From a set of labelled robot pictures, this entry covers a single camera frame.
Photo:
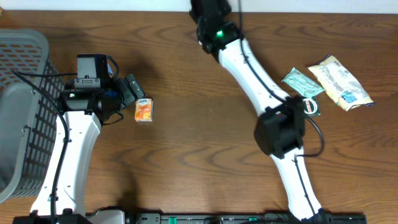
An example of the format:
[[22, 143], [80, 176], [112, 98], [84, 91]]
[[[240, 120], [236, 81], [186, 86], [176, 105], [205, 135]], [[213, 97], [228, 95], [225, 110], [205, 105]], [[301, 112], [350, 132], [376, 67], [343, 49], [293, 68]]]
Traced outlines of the orange tissue pack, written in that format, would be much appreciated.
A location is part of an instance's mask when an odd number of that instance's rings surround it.
[[153, 119], [153, 100], [141, 98], [136, 101], [134, 119], [137, 122], [151, 122]]

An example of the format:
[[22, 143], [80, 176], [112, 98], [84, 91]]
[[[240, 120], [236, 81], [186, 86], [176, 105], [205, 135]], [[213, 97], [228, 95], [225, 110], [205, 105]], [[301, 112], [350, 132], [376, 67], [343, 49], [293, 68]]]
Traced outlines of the teal wet wipes pack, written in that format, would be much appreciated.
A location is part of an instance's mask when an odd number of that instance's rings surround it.
[[296, 68], [293, 68], [290, 73], [284, 77], [282, 82], [288, 84], [288, 86], [305, 98], [312, 98], [324, 92], [324, 89], [320, 85]]

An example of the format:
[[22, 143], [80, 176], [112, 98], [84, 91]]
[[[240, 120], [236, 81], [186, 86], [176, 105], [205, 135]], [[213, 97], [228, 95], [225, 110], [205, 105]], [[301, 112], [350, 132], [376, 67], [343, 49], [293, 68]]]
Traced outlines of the yellow snack bag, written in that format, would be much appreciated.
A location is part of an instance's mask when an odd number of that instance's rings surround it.
[[343, 110], [349, 111], [359, 106], [375, 104], [360, 82], [336, 57], [328, 55], [308, 69], [317, 78], [326, 94]]

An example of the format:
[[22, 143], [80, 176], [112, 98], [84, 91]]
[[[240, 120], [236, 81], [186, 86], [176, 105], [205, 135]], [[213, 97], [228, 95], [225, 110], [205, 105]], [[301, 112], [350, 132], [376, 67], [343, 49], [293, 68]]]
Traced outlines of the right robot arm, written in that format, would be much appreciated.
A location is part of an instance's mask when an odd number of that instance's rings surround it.
[[305, 114], [302, 97], [290, 96], [265, 71], [251, 50], [243, 23], [228, 20], [232, 8], [227, 0], [191, 0], [190, 4], [189, 15], [203, 50], [234, 77], [257, 113], [254, 139], [279, 171], [290, 213], [300, 222], [320, 222], [322, 206], [305, 166], [305, 122], [315, 128], [322, 149], [325, 140]]

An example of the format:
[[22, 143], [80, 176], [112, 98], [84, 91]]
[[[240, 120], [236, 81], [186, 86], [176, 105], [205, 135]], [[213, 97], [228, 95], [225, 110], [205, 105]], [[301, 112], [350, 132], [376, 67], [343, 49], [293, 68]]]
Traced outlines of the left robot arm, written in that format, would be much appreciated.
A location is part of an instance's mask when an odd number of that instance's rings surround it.
[[73, 87], [64, 89], [56, 100], [44, 98], [57, 118], [57, 137], [49, 169], [39, 195], [27, 216], [14, 223], [134, 223], [121, 208], [106, 207], [88, 214], [85, 185], [89, 163], [101, 128], [109, 118], [144, 97], [134, 75], [111, 73], [114, 59], [105, 54], [80, 54]]

